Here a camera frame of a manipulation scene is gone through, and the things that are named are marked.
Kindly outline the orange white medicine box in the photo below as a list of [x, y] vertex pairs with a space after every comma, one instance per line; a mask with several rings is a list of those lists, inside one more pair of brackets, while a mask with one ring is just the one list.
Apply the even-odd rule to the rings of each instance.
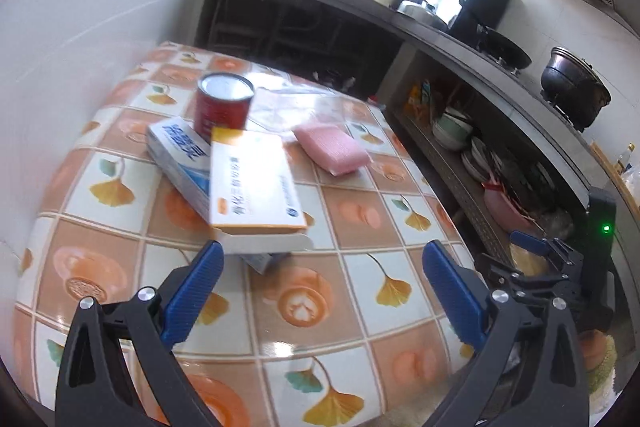
[[227, 255], [314, 248], [279, 135], [212, 130], [208, 224]]

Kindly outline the blue white toothpaste box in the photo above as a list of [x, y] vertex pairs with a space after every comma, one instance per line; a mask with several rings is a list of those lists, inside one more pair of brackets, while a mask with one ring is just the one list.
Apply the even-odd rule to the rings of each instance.
[[150, 124], [146, 146], [171, 184], [205, 221], [205, 231], [222, 246], [226, 256], [240, 256], [256, 272], [264, 274], [293, 251], [312, 247], [302, 233], [241, 234], [212, 228], [208, 223], [210, 146], [181, 117]]

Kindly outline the pink mesh sponge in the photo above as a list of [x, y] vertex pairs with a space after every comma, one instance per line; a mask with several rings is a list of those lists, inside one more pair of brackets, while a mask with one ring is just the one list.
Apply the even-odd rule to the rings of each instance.
[[301, 124], [293, 133], [307, 156], [332, 176], [344, 176], [371, 162], [368, 152], [335, 124]]

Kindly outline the steel kitchen counter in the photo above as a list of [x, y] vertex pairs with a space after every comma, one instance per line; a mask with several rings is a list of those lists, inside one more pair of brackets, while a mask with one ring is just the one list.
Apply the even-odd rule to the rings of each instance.
[[[617, 202], [616, 239], [630, 263], [639, 261], [639, 219], [633, 202], [625, 202], [623, 190], [615, 186], [605, 163], [586, 144], [560, 112], [539, 94], [525, 86], [522, 78], [509, 74], [466, 44], [444, 32], [424, 26], [410, 17], [373, 0], [314, 0], [371, 23], [399, 38], [404, 46], [426, 53], [452, 69], [471, 87], [487, 96], [498, 109], [514, 118], [515, 124], [547, 154], [561, 171], [579, 199], [589, 185], [611, 187]], [[204, 22], [205, 0], [196, 0], [190, 16], [190, 43], [203, 42], [208, 32]]]

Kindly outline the pink plastic basin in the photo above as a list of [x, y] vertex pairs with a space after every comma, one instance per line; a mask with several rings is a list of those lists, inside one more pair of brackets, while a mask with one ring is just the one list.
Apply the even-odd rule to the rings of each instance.
[[536, 237], [542, 235], [541, 228], [537, 223], [532, 218], [524, 216], [515, 207], [508, 195], [504, 193], [501, 184], [487, 182], [483, 184], [483, 187], [485, 206], [503, 231], [508, 234], [518, 231]]

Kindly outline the stacked bowls on shelf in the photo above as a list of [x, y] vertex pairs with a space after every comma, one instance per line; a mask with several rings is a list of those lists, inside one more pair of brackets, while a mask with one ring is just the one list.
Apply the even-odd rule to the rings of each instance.
[[446, 107], [433, 124], [436, 141], [453, 152], [465, 149], [473, 129], [472, 119], [452, 107]]

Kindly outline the dark cooking pot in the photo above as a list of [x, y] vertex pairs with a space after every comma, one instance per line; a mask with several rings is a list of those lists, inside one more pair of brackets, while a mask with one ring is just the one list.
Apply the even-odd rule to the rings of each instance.
[[542, 96], [578, 132], [589, 128], [612, 96], [592, 66], [562, 46], [554, 46], [541, 75]]

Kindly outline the black wok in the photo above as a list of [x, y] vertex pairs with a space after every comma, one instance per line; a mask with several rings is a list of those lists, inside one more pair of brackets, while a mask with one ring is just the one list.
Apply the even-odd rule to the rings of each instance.
[[490, 27], [476, 25], [477, 49], [508, 72], [517, 74], [532, 64], [529, 55], [510, 39]]

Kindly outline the red milk drink can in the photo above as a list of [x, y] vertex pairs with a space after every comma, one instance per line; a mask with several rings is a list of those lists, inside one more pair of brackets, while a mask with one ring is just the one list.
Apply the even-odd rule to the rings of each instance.
[[255, 88], [250, 80], [232, 72], [212, 72], [198, 80], [194, 130], [210, 141], [215, 127], [245, 128]]

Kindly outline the clear plastic container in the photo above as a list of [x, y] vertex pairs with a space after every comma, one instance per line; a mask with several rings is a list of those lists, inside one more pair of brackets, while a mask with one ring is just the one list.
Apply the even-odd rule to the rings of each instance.
[[315, 83], [291, 77], [251, 72], [255, 95], [248, 114], [247, 129], [287, 134], [301, 124], [343, 124], [343, 99]]

